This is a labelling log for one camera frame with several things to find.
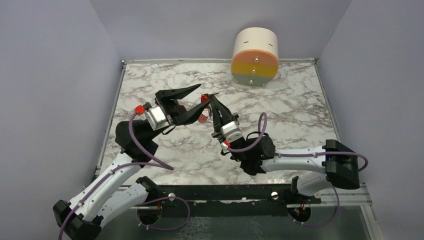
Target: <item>white marble surface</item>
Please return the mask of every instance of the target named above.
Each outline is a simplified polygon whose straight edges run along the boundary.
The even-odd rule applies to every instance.
[[[255,131],[261,112],[268,114],[266,132],[277,149],[309,148],[336,139],[324,95],[312,63],[282,63],[277,76],[265,87],[235,83],[229,63],[129,64],[126,67],[112,126],[108,136],[101,171],[111,164],[120,147],[115,143],[115,127],[128,120],[134,107],[154,103],[155,93],[202,84],[179,102],[187,109],[200,103],[201,94],[216,93],[231,112],[237,112],[245,136]],[[239,168],[230,155],[220,155],[221,148],[211,137],[212,121],[178,126],[169,135],[159,135],[156,156],[175,168],[174,171],[145,167],[129,178],[131,185],[148,176],[161,185],[197,184],[272,184],[290,183],[306,171],[276,171],[250,176]]]

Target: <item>white cylinder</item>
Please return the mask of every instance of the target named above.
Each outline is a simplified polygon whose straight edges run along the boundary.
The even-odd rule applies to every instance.
[[[277,35],[266,28],[249,27],[242,30],[235,38],[232,57],[244,50],[263,50],[270,52],[278,59]]]
[[[250,27],[235,38],[231,61],[232,76],[241,84],[262,86],[277,74],[278,40],[275,33]]]

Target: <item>purple wall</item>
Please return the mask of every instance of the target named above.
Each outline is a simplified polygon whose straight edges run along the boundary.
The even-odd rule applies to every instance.
[[[386,240],[423,239],[424,1],[353,0],[318,62]]]
[[[263,27],[279,57],[318,58],[351,0],[91,0],[125,60],[227,58],[236,35]]]
[[[88,0],[0,2],[1,239],[57,239],[93,176],[121,59]]]

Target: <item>gray stripe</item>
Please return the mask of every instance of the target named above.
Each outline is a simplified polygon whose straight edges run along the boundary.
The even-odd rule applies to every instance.
[[[252,76],[252,75],[246,75],[246,74],[240,74],[240,73],[233,73],[232,76],[239,83],[244,85],[250,85],[250,86],[262,86],[264,84],[269,83],[272,79],[274,79],[273,77]]]

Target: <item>red connector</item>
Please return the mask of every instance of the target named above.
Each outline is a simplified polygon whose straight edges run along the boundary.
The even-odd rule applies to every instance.
[[[137,113],[137,115],[141,115],[143,114],[146,109],[142,106],[142,105],[138,105],[134,108],[135,112]]]

